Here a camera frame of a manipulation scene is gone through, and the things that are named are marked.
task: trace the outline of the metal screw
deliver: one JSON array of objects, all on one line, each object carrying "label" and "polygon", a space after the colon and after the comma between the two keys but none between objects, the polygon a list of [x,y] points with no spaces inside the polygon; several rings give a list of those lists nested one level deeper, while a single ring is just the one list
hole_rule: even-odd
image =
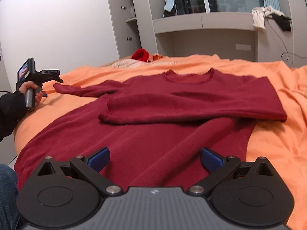
[{"label": "metal screw", "polygon": [[199,185],[190,187],[190,192],[192,192],[193,194],[200,194],[203,193],[204,191],[205,189]]},{"label": "metal screw", "polygon": [[108,186],[106,188],[106,191],[109,193],[109,194],[117,194],[121,191],[122,189],[119,187],[119,186],[116,186],[116,185],[112,185],[112,186]]}]

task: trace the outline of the white wall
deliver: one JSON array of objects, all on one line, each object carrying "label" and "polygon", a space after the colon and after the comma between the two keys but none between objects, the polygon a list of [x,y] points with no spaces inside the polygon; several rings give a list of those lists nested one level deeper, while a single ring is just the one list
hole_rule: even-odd
[{"label": "white wall", "polygon": [[119,57],[108,0],[1,0],[0,39],[13,90],[27,58],[66,73]]},{"label": "white wall", "polygon": [[[259,62],[270,62],[270,61],[282,61],[281,55],[286,51],[284,44],[277,36],[282,38],[289,52],[293,53],[293,33],[285,31],[277,25],[274,20],[264,20],[266,31],[258,30],[258,61]],[[287,60],[287,54],[283,55],[284,62],[290,68],[293,67],[293,56],[289,55]]]}]

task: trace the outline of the black jacket sleeve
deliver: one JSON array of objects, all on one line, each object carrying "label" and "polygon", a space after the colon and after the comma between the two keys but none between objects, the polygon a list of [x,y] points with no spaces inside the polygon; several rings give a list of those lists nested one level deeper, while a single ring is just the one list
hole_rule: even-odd
[{"label": "black jacket sleeve", "polygon": [[20,91],[0,98],[0,141],[12,134],[18,120],[27,114],[25,97]]}]

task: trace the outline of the person's knee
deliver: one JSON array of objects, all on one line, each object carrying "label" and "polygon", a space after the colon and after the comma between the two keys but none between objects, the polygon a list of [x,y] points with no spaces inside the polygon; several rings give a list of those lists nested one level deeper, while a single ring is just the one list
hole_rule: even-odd
[{"label": "person's knee", "polygon": [[17,175],[13,169],[5,164],[0,164],[0,179],[17,181]]}]

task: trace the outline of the blue gripper pad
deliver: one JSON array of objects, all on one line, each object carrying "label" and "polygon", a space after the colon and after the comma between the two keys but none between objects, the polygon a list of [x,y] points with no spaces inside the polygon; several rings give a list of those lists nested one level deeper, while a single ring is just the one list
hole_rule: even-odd
[{"label": "blue gripper pad", "polygon": [[102,149],[96,155],[89,158],[87,165],[93,170],[100,172],[110,161],[110,151],[108,148]]},{"label": "blue gripper pad", "polygon": [[201,151],[201,164],[210,172],[216,171],[226,163],[226,158],[216,152],[203,148]]}]

